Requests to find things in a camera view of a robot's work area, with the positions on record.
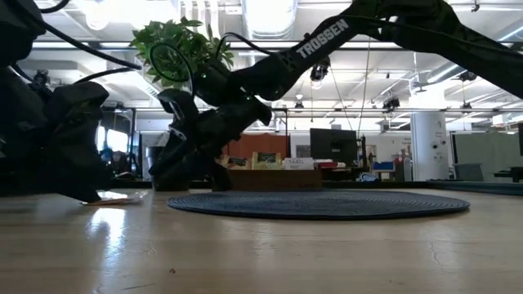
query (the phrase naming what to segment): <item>black cable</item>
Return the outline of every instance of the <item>black cable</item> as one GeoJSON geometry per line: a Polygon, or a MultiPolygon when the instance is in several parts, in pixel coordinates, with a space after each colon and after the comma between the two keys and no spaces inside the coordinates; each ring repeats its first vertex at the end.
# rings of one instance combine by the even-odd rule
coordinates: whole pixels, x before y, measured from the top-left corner
{"type": "Polygon", "coordinates": [[[271,51],[268,51],[268,50],[265,50],[265,49],[261,49],[260,47],[256,46],[253,42],[247,40],[242,35],[239,35],[237,33],[228,32],[228,33],[224,33],[223,37],[221,37],[220,42],[218,43],[218,47],[216,48],[216,52],[214,53],[214,58],[217,59],[220,56],[221,47],[223,47],[223,44],[226,42],[227,37],[235,37],[235,38],[237,38],[241,42],[244,42],[245,44],[247,44],[249,47],[251,47],[252,49],[254,49],[256,51],[265,53],[267,55],[272,55],[273,54],[271,51]]]}
{"type": "Polygon", "coordinates": [[[470,42],[467,40],[462,40],[460,38],[456,38],[455,36],[449,35],[447,33],[438,32],[438,31],[435,31],[432,29],[424,29],[424,28],[419,28],[417,26],[413,26],[410,24],[399,24],[397,22],[379,20],[379,19],[375,19],[373,17],[368,17],[368,16],[347,16],[347,15],[331,16],[331,17],[325,19],[324,21],[322,21],[320,26],[324,25],[324,23],[326,23],[328,21],[340,20],[340,19],[349,20],[349,22],[351,22],[351,20],[355,20],[355,22],[358,22],[358,21],[359,22],[370,22],[370,23],[376,24],[377,28],[385,26],[385,25],[390,25],[390,26],[393,26],[396,28],[411,29],[414,31],[418,31],[419,33],[428,33],[428,34],[432,34],[432,35],[437,35],[438,37],[453,39],[455,42],[460,42],[460,43],[467,44],[469,46],[476,47],[476,48],[481,48],[481,49],[484,49],[487,51],[494,51],[494,52],[498,52],[498,53],[508,53],[510,55],[521,57],[521,54],[516,51],[510,51],[510,50],[504,51],[504,50],[501,50],[498,48],[488,47],[488,46],[477,44],[477,43],[470,42]]]}
{"type": "Polygon", "coordinates": [[[135,71],[135,70],[131,69],[131,68],[109,69],[109,70],[106,70],[103,72],[88,75],[85,78],[80,78],[78,81],[74,82],[74,84],[79,84],[81,82],[88,82],[95,78],[101,78],[101,77],[104,77],[104,76],[110,75],[110,74],[127,73],[130,71],[135,71]]]}
{"type": "Polygon", "coordinates": [[[31,78],[28,74],[26,74],[25,71],[23,69],[21,69],[20,66],[18,66],[17,64],[12,64],[11,68],[15,71],[15,73],[17,73],[22,78],[25,78],[26,80],[28,80],[30,82],[34,82],[33,78],[31,78]]]}
{"type": "Polygon", "coordinates": [[[160,77],[165,78],[166,80],[171,81],[171,82],[189,82],[190,94],[191,94],[192,98],[194,99],[194,97],[196,96],[196,93],[195,93],[194,84],[193,84],[193,80],[194,80],[193,70],[190,68],[190,63],[187,60],[187,58],[183,54],[181,54],[181,52],[178,49],[176,49],[173,45],[167,44],[165,42],[156,43],[149,49],[149,60],[150,60],[151,66],[153,67],[154,70],[156,70],[156,73],[158,73],[158,75],[160,77]],[[189,78],[187,79],[187,81],[171,78],[171,77],[167,76],[165,73],[162,73],[161,70],[159,70],[158,63],[156,63],[156,59],[154,58],[154,50],[158,49],[161,46],[165,46],[165,47],[173,50],[178,56],[180,56],[181,60],[183,61],[183,64],[186,66],[187,73],[189,74],[189,78]]]}
{"type": "Polygon", "coordinates": [[[125,60],[120,60],[120,59],[118,59],[116,57],[113,57],[113,56],[107,55],[105,53],[102,53],[102,52],[100,52],[100,51],[98,51],[98,50],[96,50],[94,48],[91,48],[89,46],[83,45],[82,43],[76,41],[75,39],[71,38],[70,36],[66,35],[65,33],[62,33],[60,30],[56,29],[52,25],[50,25],[50,24],[46,23],[45,21],[40,20],[39,18],[34,16],[24,6],[22,6],[18,2],[18,0],[6,0],[5,3],[7,3],[7,5],[12,10],[17,11],[19,14],[21,14],[21,17],[25,17],[25,18],[30,19],[35,24],[42,26],[44,29],[46,29],[47,31],[53,33],[58,38],[66,41],[67,43],[77,47],[80,50],[83,50],[83,51],[85,51],[87,53],[90,53],[90,54],[92,54],[92,55],[94,55],[96,57],[100,57],[101,59],[104,59],[104,60],[107,60],[107,61],[110,61],[110,62],[114,62],[117,65],[122,65],[122,66],[129,67],[129,68],[132,68],[132,69],[138,69],[138,70],[141,69],[141,66],[139,66],[139,65],[135,65],[135,64],[133,64],[131,62],[128,62],[128,61],[125,61],[125,60]]]}
{"type": "Polygon", "coordinates": [[[40,12],[43,14],[57,12],[60,9],[66,7],[67,4],[69,4],[69,0],[62,0],[60,3],[56,4],[53,7],[40,9],[40,12]]]}

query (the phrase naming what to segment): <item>trash bin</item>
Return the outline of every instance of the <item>trash bin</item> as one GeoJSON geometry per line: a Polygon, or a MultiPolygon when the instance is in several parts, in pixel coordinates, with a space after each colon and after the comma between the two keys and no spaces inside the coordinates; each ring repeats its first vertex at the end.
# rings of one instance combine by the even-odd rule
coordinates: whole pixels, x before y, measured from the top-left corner
{"type": "MultiPolygon", "coordinates": [[[[147,157],[149,168],[156,163],[162,150],[163,146],[152,146],[145,149],[145,156],[147,157]]],[[[163,179],[162,181],[156,181],[154,176],[151,176],[151,181],[155,191],[187,191],[190,186],[188,180],[163,179]]]]}

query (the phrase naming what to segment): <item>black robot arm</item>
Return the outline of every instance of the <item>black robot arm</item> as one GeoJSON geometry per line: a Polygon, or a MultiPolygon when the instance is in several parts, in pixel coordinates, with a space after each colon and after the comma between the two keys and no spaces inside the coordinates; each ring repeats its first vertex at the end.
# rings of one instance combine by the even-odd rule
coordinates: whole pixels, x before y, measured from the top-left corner
{"type": "Polygon", "coordinates": [[[278,100],[304,72],[358,34],[443,56],[523,98],[523,55],[461,24],[441,0],[355,1],[296,46],[231,73],[230,80],[265,100],[278,100]],[[396,22],[389,22],[392,17],[396,22]]]}

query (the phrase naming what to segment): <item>label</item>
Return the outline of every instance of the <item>label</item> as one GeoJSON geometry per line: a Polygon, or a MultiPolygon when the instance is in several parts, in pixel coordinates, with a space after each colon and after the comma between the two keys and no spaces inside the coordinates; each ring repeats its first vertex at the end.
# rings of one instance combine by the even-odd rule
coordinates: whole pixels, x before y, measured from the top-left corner
{"type": "Polygon", "coordinates": [[[314,159],[312,158],[286,158],[284,160],[286,170],[314,170],[314,159]]]}
{"type": "Polygon", "coordinates": [[[328,41],[334,39],[334,37],[338,36],[348,28],[349,25],[345,20],[338,20],[335,24],[332,24],[327,29],[324,29],[323,32],[318,33],[316,37],[312,38],[309,42],[299,47],[296,52],[300,53],[303,58],[307,58],[309,55],[325,45],[328,41]]]}

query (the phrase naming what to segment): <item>ceiling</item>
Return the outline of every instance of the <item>ceiling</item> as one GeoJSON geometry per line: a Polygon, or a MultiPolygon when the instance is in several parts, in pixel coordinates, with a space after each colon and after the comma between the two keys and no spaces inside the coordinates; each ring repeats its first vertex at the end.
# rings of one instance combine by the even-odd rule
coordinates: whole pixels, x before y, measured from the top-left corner
{"type": "MultiPolygon", "coordinates": [[[[268,38],[280,41],[299,41],[305,33],[314,30],[322,20],[340,13],[350,5],[348,1],[298,0],[296,15],[292,17],[292,15],[288,16],[288,7],[295,3],[293,0],[264,0],[266,9],[252,4],[257,0],[106,1],[117,3],[115,5],[119,5],[120,8],[108,13],[109,18],[106,20],[109,23],[105,27],[102,16],[97,16],[98,18],[93,20],[93,13],[89,14],[91,0],[72,0],[65,9],[45,15],[44,19],[50,25],[82,42],[129,42],[132,40],[132,30],[135,29],[135,26],[131,24],[132,21],[141,20],[143,24],[148,19],[165,21],[170,18],[179,18],[179,16],[205,20],[213,25],[215,30],[219,30],[220,34],[232,31],[251,39],[253,39],[255,29],[263,31],[273,29],[278,25],[290,24],[290,29],[285,32],[285,35],[268,38]],[[172,5],[173,3],[178,3],[177,8],[172,5]],[[247,7],[245,8],[247,12],[250,8],[253,13],[244,16],[242,3],[247,7]],[[249,25],[252,24],[251,29],[247,28],[246,22],[249,25]]],[[[490,38],[500,38],[502,33],[506,33],[507,28],[523,28],[523,0],[488,2],[479,0],[481,8],[477,12],[471,12],[473,1],[447,2],[453,5],[462,23],[490,38]]],[[[53,0],[37,0],[36,3],[40,7],[50,7],[55,4],[53,0]]],[[[362,42],[360,49],[335,51],[330,56],[332,70],[325,77],[319,89],[311,86],[309,73],[304,73],[294,87],[274,106],[292,108],[297,102],[296,95],[300,94],[303,96],[302,101],[306,108],[341,108],[345,106],[353,117],[360,116],[356,110],[362,106],[366,109],[381,108],[382,102],[392,96],[400,99],[401,107],[412,108],[411,97],[418,94],[416,88],[412,87],[412,81],[416,82],[422,76],[417,74],[426,74],[441,66],[449,65],[445,58],[432,54],[397,49],[380,51],[377,48],[368,51],[368,40],[369,37],[358,36],[352,42],[362,42]]],[[[106,61],[90,56],[83,51],[64,50],[64,48],[57,50],[46,45],[47,42],[54,41],[60,40],[49,33],[40,37],[37,40],[38,46],[35,44],[33,52],[27,60],[20,63],[20,67],[28,74],[34,74],[36,69],[49,69],[50,75],[58,83],[64,84],[108,69],[106,61]]],[[[523,42],[523,31],[513,34],[505,42],[523,42]]],[[[135,53],[132,51],[116,50],[107,51],[107,53],[135,61],[133,58],[135,53]]],[[[236,50],[235,69],[249,66],[254,60],[260,58],[259,54],[251,51],[236,50]]],[[[143,78],[138,72],[121,73],[97,80],[109,90],[110,100],[122,101],[129,107],[158,108],[159,103],[154,98],[154,94],[162,90],[161,86],[150,85],[147,81],[150,79],[143,78]]],[[[443,97],[440,100],[436,99],[437,108],[458,108],[464,101],[472,102],[473,107],[482,109],[506,105],[518,106],[514,103],[519,102],[518,98],[500,91],[496,86],[481,78],[465,83],[449,78],[438,84],[437,87],[441,93],[445,94],[444,99],[443,97]],[[497,95],[489,99],[488,94],[497,95]]],[[[335,111],[293,113],[293,116],[297,117],[310,117],[311,115],[331,118],[346,114],[335,111]]],[[[376,114],[365,114],[364,116],[376,116],[376,114]]],[[[462,114],[449,114],[449,116],[459,118],[462,114]]],[[[479,114],[471,116],[468,121],[479,122],[491,116],[492,114],[489,113],[479,114]]]]}

